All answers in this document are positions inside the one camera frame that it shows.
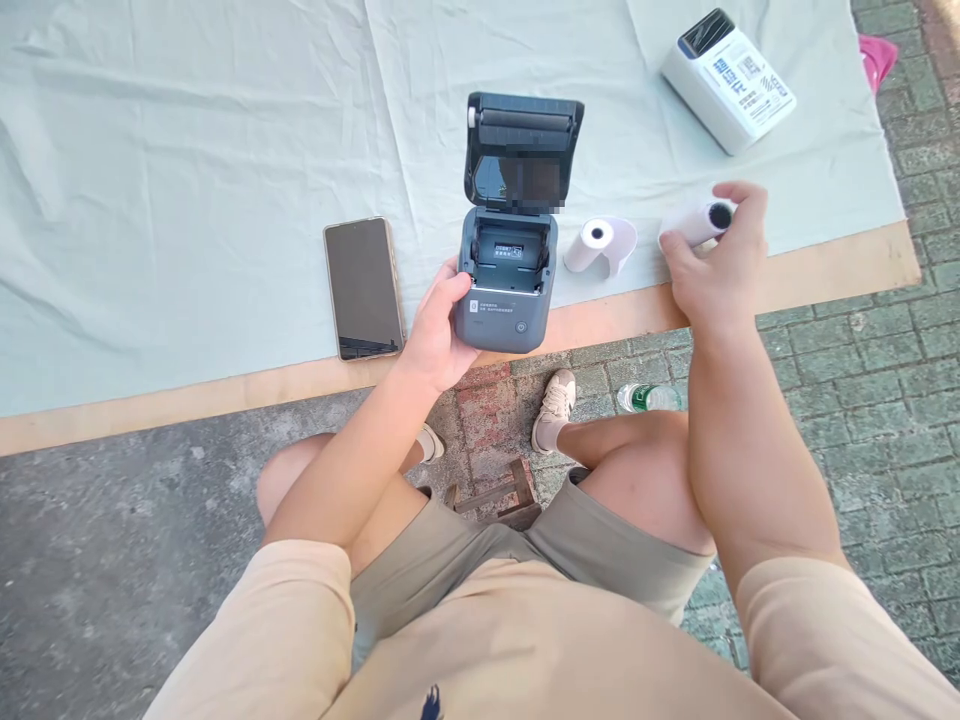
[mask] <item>plastic water bottle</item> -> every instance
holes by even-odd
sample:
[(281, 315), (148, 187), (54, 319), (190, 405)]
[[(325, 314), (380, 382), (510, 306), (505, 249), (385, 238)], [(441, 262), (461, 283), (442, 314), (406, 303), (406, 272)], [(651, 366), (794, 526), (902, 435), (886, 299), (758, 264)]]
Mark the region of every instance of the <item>plastic water bottle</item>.
[(669, 385), (628, 383), (617, 391), (617, 402), (626, 412), (683, 410), (683, 398)]

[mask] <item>forearm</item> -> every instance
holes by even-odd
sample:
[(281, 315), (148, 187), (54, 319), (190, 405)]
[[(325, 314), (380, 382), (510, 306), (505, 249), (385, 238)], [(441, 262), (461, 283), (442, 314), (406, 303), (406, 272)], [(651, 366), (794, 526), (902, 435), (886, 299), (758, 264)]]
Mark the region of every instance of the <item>forearm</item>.
[(264, 544), (288, 538), (352, 544), (437, 397), (423, 378), (395, 365), (294, 482)]
[(845, 564), (826, 484), (752, 321), (694, 330), (690, 474), (732, 589), (781, 555)]

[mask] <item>stitched logo on shorts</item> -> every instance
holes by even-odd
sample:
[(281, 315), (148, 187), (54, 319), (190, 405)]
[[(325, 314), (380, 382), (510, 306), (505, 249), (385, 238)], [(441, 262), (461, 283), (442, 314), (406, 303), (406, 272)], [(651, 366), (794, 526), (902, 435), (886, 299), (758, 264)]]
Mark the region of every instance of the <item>stitched logo on shorts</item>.
[(427, 699), (423, 701), (420, 720), (443, 720), (443, 713), (440, 710), (440, 688), (436, 685), (430, 688)]

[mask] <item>wooden stool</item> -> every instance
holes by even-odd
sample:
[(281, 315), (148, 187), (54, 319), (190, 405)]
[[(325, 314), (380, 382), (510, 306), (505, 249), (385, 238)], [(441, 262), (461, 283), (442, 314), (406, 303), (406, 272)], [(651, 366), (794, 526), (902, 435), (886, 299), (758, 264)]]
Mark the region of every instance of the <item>wooden stool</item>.
[(480, 493), (476, 497), (467, 500), (460, 499), (460, 487), (456, 483), (447, 488), (443, 498), (443, 504), (448, 508), (455, 510), (463, 515), (471, 510), (476, 510), (487, 503), (499, 500), (504, 495), (515, 492), (517, 494), (517, 504), (506, 510), (497, 513), (497, 517), (482, 520), (484, 523), (503, 523), (514, 530), (528, 530), (533, 521), (537, 519), (543, 508), (540, 503), (534, 499), (533, 495), (533, 473), (530, 472), (530, 463), (526, 458), (517, 458), (510, 463), (510, 477), (502, 485), (498, 485), (492, 490)]

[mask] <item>phone screen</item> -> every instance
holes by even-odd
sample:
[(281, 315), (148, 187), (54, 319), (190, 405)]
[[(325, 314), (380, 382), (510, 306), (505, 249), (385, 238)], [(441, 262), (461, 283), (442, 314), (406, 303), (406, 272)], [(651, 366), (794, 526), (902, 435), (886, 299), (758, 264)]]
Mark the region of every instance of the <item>phone screen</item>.
[(383, 218), (323, 231), (341, 360), (390, 355), (403, 348), (390, 238)]

